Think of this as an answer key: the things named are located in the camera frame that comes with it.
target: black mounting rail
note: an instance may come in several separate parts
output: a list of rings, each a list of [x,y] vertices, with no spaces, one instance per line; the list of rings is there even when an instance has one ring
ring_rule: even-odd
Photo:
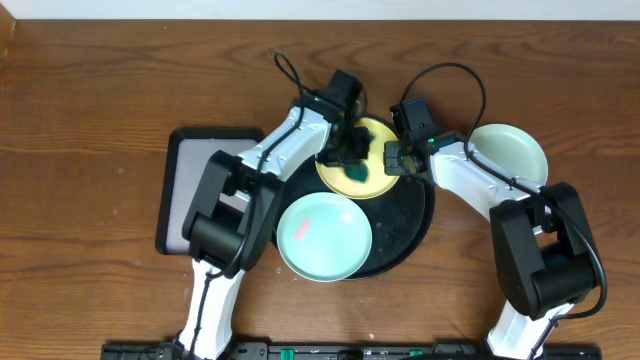
[[[100,360],[184,360],[187,351],[175,343],[103,345]],[[221,360],[494,360],[484,345],[432,346],[267,345],[237,343]],[[545,346],[538,360],[602,360],[597,347]]]

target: green object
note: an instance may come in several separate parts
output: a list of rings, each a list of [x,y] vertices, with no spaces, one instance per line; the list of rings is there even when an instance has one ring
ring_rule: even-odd
[[[293,349],[282,349],[280,351],[280,360],[293,360]]]
[[[348,165],[344,168],[344,173],[351,180],[358,182],[366,182],[367,178],[369,178],[369,169],[367,169],[367,165],[359,164],[359,165]]]

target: white wall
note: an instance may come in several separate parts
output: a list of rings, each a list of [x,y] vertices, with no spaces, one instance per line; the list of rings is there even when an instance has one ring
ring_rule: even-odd
[[[0,2],[16,19],[640,19],[640,0],[0,0]]]

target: yellow plate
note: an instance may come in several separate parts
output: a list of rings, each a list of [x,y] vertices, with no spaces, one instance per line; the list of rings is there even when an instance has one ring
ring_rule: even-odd
[[[363,161],[369,171],[365,182],[353,180],[345,174],[341,167],[326,167],[316,162],[316,169],[320,179],[332,191],[351,199],[371,199],[380,196],[391,189],[398,181],[397,176],[388,176],[384,173],[384,143],[398,141],[398,137],[382,122],[361,118],[355,123],[355,127],[365,126],[373,141],[369,145],[369,157]]]

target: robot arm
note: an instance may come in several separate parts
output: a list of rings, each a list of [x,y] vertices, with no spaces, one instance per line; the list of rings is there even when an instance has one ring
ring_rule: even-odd
[[[185,351],[193,346],[193,354],[198,358],[216,359],[228,345],[240,282],[269,242],[282,186],[295,170],[314,155],[327,166],[355,164],[366,158],[368,132],[365,128],[353,127],[361,90],[357,79],[337,71],[327,89],[305,95],[304,101],[294,100],[285,121],[260,144],[237,157],[221,151],[211,156],[182,228],[183,237],[189,240],[194,269],[189,317],[178,339]],[[301,106],[305,109],[300,125],[268,154],[260,169],[260,185],[256,185],[263,151],[296,126]],[[257,201],[253,217],[228,205],[222,194],[249,204]],[[233,264],[232,259],[243,241],[246,244],[240,261]],[[207,274],[225,268],[225,276],[208,280],[205,286]],[[201,324],[198,324],[199,315],[203,319]]]
[[[385,144],[388,175],[419,174],[462,198],[491,224],[500,287],[507,298],[487,343],[495,356],[528,359],[549,321],[567,313],[597,286],[584,244],[544,205],[469,161],[464,139],[440,134],[422,99],[391,108],[400,142]],[[474,151],[473,144],[469,150]],[[507,170],[474,151],[474,157],[506,178]],[[543,187],[528,179],[518,184],[540,193],[580,224],[595,249],[577,192],[565,183]],[[558,241],[540,248],[535,235],[556,232]],[[541,355],[537,349],[536,356]]]

